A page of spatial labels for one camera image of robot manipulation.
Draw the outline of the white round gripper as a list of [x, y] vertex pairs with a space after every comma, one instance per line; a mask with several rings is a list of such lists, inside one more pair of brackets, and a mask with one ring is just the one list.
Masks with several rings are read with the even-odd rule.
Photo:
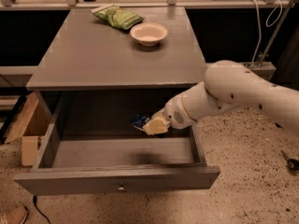
[[187, 112], [184, 95], [179, 94], [171, 98], [151, 119], [143, 126], [148, 135], [166, 133], [168, 128], [185, 129], [195, 123]]

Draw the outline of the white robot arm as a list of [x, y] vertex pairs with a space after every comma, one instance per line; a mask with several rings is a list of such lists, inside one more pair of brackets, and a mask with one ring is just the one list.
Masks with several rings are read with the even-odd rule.
[[299, 135], [299, 91], [275, 85], [232, 61], [209, 65], [202, 82], [171, 98], [142, 130], [153, 135], [166, 133], [169, 128], [184, 129], [240, 105]]

